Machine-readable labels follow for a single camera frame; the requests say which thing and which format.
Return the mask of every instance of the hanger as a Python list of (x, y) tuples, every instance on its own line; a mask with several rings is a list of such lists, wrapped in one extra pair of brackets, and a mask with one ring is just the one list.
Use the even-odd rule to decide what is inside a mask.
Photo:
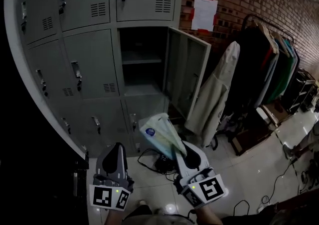
[(277, 54), (279, 53), (278, 45), (276, 44), (273, 36), (270, 34), (269, 29), (264, 24), (257, 24), (259, 29), (262, 31), (262, 33), (265, 35), (265, 37), (268, 39), (271, 48), (273, 49), (273, 53)]
[(285, 44), (285, 42), (284, 42), (283, 38), (281, 37), (281, 35), (278, 34), (277, 32), (274, 32), (274, 31), (272, 32), (272, 35), (279, 41), (279, 43), (281, 44), (286, 56), (288, 58), (290, 58), (290, 52), (287, 50), (287, 45)]

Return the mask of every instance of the locker shelf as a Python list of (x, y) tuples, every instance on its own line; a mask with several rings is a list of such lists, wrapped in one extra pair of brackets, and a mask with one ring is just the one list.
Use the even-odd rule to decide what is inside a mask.
[(160, 63), (161, 58), (153, 53), (147, 51), (123, 51), (122, 64), (144, 64), (144, 63)]
[(131, 85), (125, 83), (125, 88), (125, 96), (154, 95), (161, 93), (159, 87), (155, 82)]

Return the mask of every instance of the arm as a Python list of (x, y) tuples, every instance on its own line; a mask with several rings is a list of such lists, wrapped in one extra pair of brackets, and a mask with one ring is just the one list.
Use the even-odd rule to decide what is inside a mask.
[(195, 209), (195, 211), (197, 215), (197, 223), (199, 225), (223, 225), (221, 220), (216, 216), (216, 214), (210, 209), (208, 205)]
[(123, 212), (109, 210), (108, 217), (106, 218), (104, 225), (121, 225)]

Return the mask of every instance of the locker handle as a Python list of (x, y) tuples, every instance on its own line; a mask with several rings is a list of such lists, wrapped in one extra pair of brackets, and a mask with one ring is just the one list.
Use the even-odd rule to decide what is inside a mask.
[(100, 134), (101, 134), (101, 127), (100, 127), (99, 120), (98, 120), (95, 116), (92, 116), (92, 119), (93, 119), (95, 125), (97, 126), (97, 128), (98, 128), (98, 134), (100, 135)]
[(197, 80), (198, 80), (198, 75), (193, 74), (193, 78), (191, 79), (191, 82), (190, 82), (191, 93), (190, 93), (189, 96), (188, 96), (188, 99), (189, 99), (189, 100), (191, 100), (191, 99), (193, 98), (193, 96), (194, 96)]
[(38, 77), (39, 77), (39, 79), (40, 79), (40, 83), (41, 83), (42, 85), (45, 85), (45, 81), (44, 81), (44, 79), (43, 79), (43, 75), (42, 75), (41, 70), (40, 70), (40, 69), (37, 69), (37, 70), (36, 70), (36, 73), (38, 74)]
[(24, 20), (27, 17), (26, 2), (25, 1), (23, 1), (21, 3), (21, 9), (22, 9), (22, 19)]
[(62, 118), (62, 120), (63, 120), (63, 122), (64, 122), (64, 124), (65, 124), (65, 126), (66, 126), (66, 128), (68, 130), (68, 133), (70, 135), (71, 134), (71, 126), (69, 125), (69, 123), (66, 121), (65, 118)]
[(132, 128), (133, 128), (133, 132), (135, 132), (136, 129), (136, 113), (131, 113), (130, 114), (130, 118), (131, 118), (131, 122), (132, 122)]
[(76, 78), (82, 78), (82, 75), (80, 73), (79, 63), (77, 61), (71, 62), (74, 74)]

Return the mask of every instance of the open locker door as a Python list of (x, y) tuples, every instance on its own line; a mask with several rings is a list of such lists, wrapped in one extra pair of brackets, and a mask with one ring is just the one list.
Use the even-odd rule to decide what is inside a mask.
[(211, 45), (170, 27), (165, 93), (188, 120), (199, 93)]

